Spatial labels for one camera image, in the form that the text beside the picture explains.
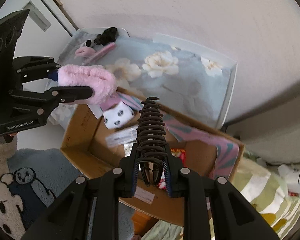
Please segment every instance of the cardboard box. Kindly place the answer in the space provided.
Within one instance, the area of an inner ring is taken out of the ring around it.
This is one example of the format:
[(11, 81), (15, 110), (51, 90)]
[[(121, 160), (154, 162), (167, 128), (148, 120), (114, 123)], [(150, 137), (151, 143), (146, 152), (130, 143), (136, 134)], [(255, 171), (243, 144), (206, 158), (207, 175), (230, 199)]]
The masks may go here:
[[(127, 90), (118, 90), (125, 94), (135, 96)], [(162, 110), (184, 124), (204, 130), (210, 134), (223, 136), (239, 145), (239, 154), (229, 177), (231, 181), (239, 160), (242, 157), (244, 145), (240, 141), (218, 130), (210, 128), (165, 106), (162, 106)], [(125, 127), (137, 124), (137, 119), (138, 115)], [(114, 129), (109, 130), (105, 127), (103, 118), (97, 120), (87, 105), (79, 105), (65, 133), (61, 151), (87, 178), (93, 179), (100, 177), (105, 172), (117, 167), (120, 159), (124, 157), (123, 145), (107, 148), (105, 137), (114, 131)], [(209, 175), (217, 156), (215, 146), (207, 145), (201, 141), (177, 142), (177, 139), (168, 131), (166, 140), (171, 147), (184, 148), (186, 150), (186, 166), (202, 176)], [(152, 217), (176, 225), (183, 225), (183, 198), (169, 198), (165, 190), (158, 189), (154, 186), (147, 187), (141, 179), (138, 179), (138, 187), (155, 195), (152, 204), (141, 201), (135, 197), (121, 198), (120, 202)]]

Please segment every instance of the pink fluffy headband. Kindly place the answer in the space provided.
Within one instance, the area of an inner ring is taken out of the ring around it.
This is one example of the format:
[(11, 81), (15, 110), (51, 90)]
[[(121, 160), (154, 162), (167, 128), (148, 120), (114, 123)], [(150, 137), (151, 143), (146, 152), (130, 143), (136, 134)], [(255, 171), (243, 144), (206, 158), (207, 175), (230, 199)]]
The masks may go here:
[(74, 104), (98, 105), (104, 102), (117, 89), (115, 76), (100, 65), (77, 66), (68, 64), (58, 70), (59, 86), (88, 86), (93, 90), (92, 97), (76, 100)]

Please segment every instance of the cartoon character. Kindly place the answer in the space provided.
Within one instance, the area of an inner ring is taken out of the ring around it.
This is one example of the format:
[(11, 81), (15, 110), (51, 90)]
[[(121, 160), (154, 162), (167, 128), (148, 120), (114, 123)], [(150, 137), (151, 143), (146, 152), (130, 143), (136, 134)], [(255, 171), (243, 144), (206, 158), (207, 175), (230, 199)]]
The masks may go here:
[(21, 218), (27, 230), (56, 197), (37, 179), (31, 168), (21, 168), (9, 175), (13, 180), (8, 185), (11, 194), (19, 195), (24, 204)]
[(19, 240), (26, 232), (22, 223), (22, 199), (19, 195), (12, 195), (8, 185), (13, 178), (4, 174), (0, 178), (0, 227), (13, 239)]

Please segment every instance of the white label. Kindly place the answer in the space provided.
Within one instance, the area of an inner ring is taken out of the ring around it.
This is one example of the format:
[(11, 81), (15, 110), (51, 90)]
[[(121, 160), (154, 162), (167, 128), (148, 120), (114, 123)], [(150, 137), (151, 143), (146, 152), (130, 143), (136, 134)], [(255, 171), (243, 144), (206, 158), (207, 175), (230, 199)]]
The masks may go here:
[(138, 199), (140, 199), (143, 202), (146, 202), (148, 204), (152, 204), (153, 199), (155, 197), (154, 194), (152, 194), (149, 191), (146, 191), (144, 189), (142, 189), (141, 187), (137, 187), (136, 192), (134, 193), (134, 196)]
[(102, 116), (102, 110), (98, 105), (88, 105), (94, 116), (99, 119)]

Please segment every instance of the pink plush toy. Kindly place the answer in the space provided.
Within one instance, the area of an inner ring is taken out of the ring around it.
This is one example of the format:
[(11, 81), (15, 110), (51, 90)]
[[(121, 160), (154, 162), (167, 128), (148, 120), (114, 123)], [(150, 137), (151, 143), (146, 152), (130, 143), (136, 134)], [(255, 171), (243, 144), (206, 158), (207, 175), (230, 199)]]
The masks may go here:
[(90, 47), (81, 47), (75, 51), (75, 57), (90, 57), (95, 54), (95, 50)]
[(93, 90), (92, 97), (75, 100), (73, 104), (98, 105), (104, 102), (117, 89), (115, 76), (101, 65), (77, 66), (68, 64), (58, 70), (59, 86), (88, 86)]

